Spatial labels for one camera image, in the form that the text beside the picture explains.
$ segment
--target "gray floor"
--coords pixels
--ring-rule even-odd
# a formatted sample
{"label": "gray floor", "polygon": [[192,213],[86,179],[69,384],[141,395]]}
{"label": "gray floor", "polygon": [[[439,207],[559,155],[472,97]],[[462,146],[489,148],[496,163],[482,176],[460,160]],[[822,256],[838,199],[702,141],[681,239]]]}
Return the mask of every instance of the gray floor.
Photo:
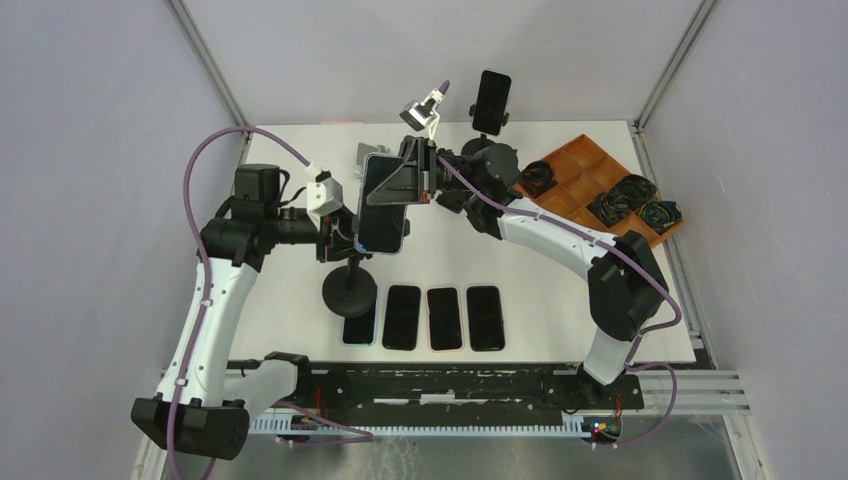
{"label": "gray floor", "polygon": [[[655,421],[625,418],[624,436]],[[182,457],[180,463],[187,478],[196,479],[206,461]],[[574,439],[409,437],[292,451],[270,437],[251,436],[238,458],[218,462],[210,478],[713,480],[739,475],[720,417],[678,417],[644,442],[597,452]]]}

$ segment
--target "phone screen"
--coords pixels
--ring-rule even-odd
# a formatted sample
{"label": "phone screen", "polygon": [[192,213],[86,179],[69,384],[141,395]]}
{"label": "phone screen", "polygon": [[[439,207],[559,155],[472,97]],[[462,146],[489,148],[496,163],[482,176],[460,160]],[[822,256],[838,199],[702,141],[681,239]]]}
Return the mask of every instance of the phone screen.
{"label": "phone screen", "polygon": [[477,103],[474,104],[474,118],[471,128],[489,135],[499,135],[506,113],[506,100],[512,79],[506,75],[484,70],[480,78],[480,90]]}
{"label": "phone screen", "polygon": [[405,205],[370,206],[365,199],[403,164],[400,157],[369,155],[359,195],[355,244],[361,253],[398,253],[403,243]]}
{"label": "phone screen", "polygon": [[468,330],[476,352],[503,350],[505,345],[498,287],[469,287]]}
{"label": "phone screen", "polygon": [[342,343],[345,345],[371,345],[377,323],[377,303],[358,317],[345,318]]}
{"label": "phone screen", "polygon": [[418,343],[418,314],[421,289],[407,285],[389,288],[383,346],[390,350],[415,350]]}
{"label": "phone screen", "polygon": [[434,288],[427,292],[430,314],[430,347],[433,350],[462,348],[459,294],[455,288]]}

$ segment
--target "wooden organizer box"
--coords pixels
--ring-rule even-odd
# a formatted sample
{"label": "wooden organizer box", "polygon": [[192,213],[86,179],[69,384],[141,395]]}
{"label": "wooden organizer box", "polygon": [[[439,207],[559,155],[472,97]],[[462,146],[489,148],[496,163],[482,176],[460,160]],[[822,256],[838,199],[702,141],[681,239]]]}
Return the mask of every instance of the wooden organizer box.
{"label": "wooden organizer box", "polygon": [[520,186],[516,185],[516,189],[537,205],[561,217],[584,227],[616,235],[635,230],[648,240],[651,247],[659,245],[683,226],[684,219],[681,219],[659,235],[636,212],[630,212],[630,215],[612,227],[606,227],[598,220],[587,207],[599,193],[609,191],[630,172],[586,135],[568,142],[542,161],[553,168],[556,186],[538,198],[531,197]]}

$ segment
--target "black cable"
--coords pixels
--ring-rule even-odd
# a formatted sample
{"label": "black cable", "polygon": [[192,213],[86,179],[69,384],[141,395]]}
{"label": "black cable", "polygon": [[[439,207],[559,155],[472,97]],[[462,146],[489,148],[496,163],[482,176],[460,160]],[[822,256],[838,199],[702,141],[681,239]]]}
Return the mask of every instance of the black cable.
{"label": "black cable", "polygon": [[282,168],[280,169],[280,175],[282,175],[285,180],[283,180],[283,186],[280,187],[280,194],[277,195],[277,205],[280,205],[280,202],[283,201],[283,192],[286,191],[286,185],[288,185],[289,180],[291,180],[291,174]]}
{"label": "black cable", "polygon": [[226,200],[224,200],[224,203],[222,203],[221,206],[218,207],[218,210],[215,212],[215,218],[224,218],[224,215],[226,215],[227,212],[230,211],[230,207],[232,206],[233,196],[230,195],[229,197],[227,197]]}
{"label": "black cable", "polygon": [[630,210],[638,210],[657,194],[657,186],[640,175],[628,175],[615,184],[615,189],[627,199]]}
{"label": "black cable", "polygon": [[537,160],[524,167],[518,183],[533,198],[541,196],[557,184],[554,180],[553,167],[542,160]]}
{"label": "black cable", "polygon": [[642,221],[660,235],[683,219],[683,211],[677,202],[670,200],[649,200],[642,205],[638,214]]}
{"label": "black cable", "polygon": [[285,207],[286,205],[290,204],[291,202],[297,200],[297,197],[299,197],[300,194],[304,192],[304,190],[306,190],[306,187],[300,187],[299,189],[297,189],[296,192],[294,192],[294,195],[292,195],[292,198],[286,200],[285,202],[279,202],[277,204],[277,206]]}
{"label": "black cable", "polygon": [[630,215],[627,197],[619,192],[616,187],[612,187],[609,192],[601,193],[595,197],[595,200],[589,205],[589,211],[607,227],[615,225]]}

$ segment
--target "wall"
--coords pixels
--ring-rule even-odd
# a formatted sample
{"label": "wall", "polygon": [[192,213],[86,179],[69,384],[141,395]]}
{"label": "wall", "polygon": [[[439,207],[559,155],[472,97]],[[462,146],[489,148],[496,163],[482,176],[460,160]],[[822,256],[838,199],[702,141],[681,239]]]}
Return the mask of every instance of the wall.
{"label": "wall", "polygon": [[[165,3],[128,0],[3,2],[0,113],[0,478],[127,478],[194,280],[182,172],[228,117]],[[197,168],[201,218],[237,151]]]}
{"label": "wall", "polygon": [[399,122],[442,80],[468,120],[480,72],[514,120],[632,119],[699,0],[186,0],[251,123]]}
{"label": "wall", "polygon": [[647,127],[778,479],[844,478],[848,8],[721,2]]}

